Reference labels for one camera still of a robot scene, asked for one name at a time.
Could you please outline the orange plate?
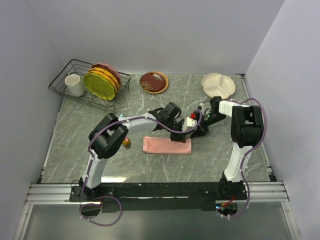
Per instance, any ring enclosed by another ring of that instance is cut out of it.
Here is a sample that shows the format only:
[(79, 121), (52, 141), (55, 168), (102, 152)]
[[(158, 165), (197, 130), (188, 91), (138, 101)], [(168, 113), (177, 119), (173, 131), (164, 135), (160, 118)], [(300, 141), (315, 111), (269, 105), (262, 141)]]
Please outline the orange plate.
[(118, 81), (118, 79), (108, 70), (103, 69), (101, 67), (93, 67), (91, 69), (88, 70), (89, 73), (95, 73), (95, 74), (99, 74), (101, 76), (103, 76), (104, 78), (106, 78), (107, 80), (111, 81), (111, 84), (113, 85), (114, 89), (115, 89), (115, 93), (117, 93), (119, 91), (119, 88), (121, 86), (120, 82)]

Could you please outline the green polka dot plate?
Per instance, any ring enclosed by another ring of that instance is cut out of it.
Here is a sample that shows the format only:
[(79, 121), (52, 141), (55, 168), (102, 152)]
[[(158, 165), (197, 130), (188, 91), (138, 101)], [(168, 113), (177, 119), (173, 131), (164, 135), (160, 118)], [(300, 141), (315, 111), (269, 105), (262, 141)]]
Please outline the green polka dot plate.
[(96, 97), (112, 101), (116, 96), (114, 86), (105, 77), (96, 73), (87, 73), (83, 78), (84, 86)]

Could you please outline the pink satin napkin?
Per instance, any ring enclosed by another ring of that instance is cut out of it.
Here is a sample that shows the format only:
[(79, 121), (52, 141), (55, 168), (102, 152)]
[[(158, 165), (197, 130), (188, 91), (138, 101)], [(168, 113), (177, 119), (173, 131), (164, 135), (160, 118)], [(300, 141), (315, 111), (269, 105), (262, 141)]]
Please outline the pink satin napkin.
[(179, 141), (171, 141), (165, 137), (143, 138), (143, 152), (147, 154), (176, 154), (188, 155), (192, 153), (192, 141), (187, 139), (185, 143)]

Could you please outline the dark pink plate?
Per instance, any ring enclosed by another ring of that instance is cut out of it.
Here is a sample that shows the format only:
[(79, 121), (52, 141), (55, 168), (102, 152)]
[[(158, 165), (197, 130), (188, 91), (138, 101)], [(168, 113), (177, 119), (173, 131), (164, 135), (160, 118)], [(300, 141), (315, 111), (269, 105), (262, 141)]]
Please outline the dark pink plate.
[(101, 68), (101, 69), (108, 71), (117, 79), (119, 85), (120, 86), (122, 85), (122, 77), (121, 77), (120, 73), (110, 64), (107, 64), (104, 62), (99, 62), (99, 63), (93, 64), (91, 67), (92, 68)]

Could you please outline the aluminium frame rail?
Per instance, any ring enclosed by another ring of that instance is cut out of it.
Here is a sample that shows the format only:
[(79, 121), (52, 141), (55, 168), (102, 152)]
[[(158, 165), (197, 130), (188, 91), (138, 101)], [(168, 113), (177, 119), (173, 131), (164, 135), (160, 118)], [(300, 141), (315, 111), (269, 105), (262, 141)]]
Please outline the aluminium frame rail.
[[(250, 202), (288, 202), (289, 197), (283, 182), (251, 182), (248, 187)], [(26, 205), (70, 205), (70, 184), (32, 184), (24, 203)]]

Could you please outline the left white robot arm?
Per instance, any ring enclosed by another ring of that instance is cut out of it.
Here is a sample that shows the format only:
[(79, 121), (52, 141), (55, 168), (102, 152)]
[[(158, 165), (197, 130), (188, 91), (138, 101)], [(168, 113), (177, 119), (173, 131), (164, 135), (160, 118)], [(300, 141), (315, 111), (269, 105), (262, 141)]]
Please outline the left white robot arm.
[(128, 135), (167, 130), (171, 133), (171, 140), (184, 141), (189, 131), (185, 120), (177, 121), (179, 113), (180, 109), (172, 102), (165, 108), (138, 116), (117, 117), (114, 113), (108, 113), (89, 134), (90, 157), (79, 180), (81, 195), (88, 201), (97, 199), (107, 161), (118, 152)]

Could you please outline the cream divided plate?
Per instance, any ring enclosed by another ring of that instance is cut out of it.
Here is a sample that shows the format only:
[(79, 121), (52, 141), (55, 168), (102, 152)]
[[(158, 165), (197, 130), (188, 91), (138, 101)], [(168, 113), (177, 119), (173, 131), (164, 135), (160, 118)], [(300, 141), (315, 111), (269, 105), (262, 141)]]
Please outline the cream divided plate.
[(234, 81), (227, 75), (210, 73), (201, 80), (203, 92), (210, 98), (221, 97), (223, 100), (229, 98), (236, 92)]

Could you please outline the dark red decorated plate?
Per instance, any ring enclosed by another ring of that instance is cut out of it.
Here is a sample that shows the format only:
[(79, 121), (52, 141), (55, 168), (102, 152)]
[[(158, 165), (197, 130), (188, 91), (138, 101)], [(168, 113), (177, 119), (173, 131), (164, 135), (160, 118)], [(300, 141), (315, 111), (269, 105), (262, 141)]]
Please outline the dark red decorated plate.
[(169, 86), (168, 78), (161, 72), (147, 72), (140, 77), (140, 87), (147, 93), (159, 94)]

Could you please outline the iridescent metal spoon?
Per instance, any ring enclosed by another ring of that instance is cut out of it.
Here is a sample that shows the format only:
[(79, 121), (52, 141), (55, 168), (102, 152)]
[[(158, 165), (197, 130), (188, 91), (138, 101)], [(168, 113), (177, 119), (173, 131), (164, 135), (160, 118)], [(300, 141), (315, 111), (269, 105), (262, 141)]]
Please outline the iridescent metal spoon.
[[(125, 118), (124, 114), (121, 113), (119, 118), (122, 120)], [(126, 148), (129, 149), (131, 147), (131, 140), (126, 136), (122, 142), (122, 145)]]

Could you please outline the white cup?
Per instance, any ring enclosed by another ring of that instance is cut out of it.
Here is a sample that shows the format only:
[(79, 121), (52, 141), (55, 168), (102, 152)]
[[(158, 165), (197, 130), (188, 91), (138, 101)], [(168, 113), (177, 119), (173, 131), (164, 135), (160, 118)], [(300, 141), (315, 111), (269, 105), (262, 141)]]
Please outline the white cup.
[(68, 87), (69, 91), (71, 92), (72, 95), (76, 97), (81, 97), (84, 94), (84, 85), (81, 81), (81, 78), (77, 74), (70, 74), (68, 75), (64, 83)]

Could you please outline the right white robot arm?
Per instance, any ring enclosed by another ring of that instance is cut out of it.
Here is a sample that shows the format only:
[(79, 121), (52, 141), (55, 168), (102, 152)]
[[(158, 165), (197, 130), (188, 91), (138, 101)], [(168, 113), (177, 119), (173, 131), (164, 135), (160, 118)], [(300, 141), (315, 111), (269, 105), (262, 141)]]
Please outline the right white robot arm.
[(209, 126), (231, 119), (230, 136), (233, 141), (232, 153), (226, 169), (219, 180), (217, 191), (223, 199), (230, 199), (246, 192), (244, 186), (245, 169), (255, 150), (265, 136), (264, 111), (258, 105), (245, 105), (234, 100), (213, 97), (209, 100), (210, 112), (202, 113), (202, 106), (191, 113), (190, 118), (198, 124), (191, 138), (205, 136)]

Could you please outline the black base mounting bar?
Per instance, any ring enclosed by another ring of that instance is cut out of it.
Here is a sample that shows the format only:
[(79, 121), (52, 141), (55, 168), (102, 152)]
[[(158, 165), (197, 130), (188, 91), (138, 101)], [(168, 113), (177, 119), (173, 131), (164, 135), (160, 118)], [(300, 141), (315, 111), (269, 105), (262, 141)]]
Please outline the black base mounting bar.
[(102, 183), (94, 190), (71, 188), (72, 203), (98, 204), (102, 213), (155, 210), (215, 211), (216, 202), (248, 198), (243, 182)]

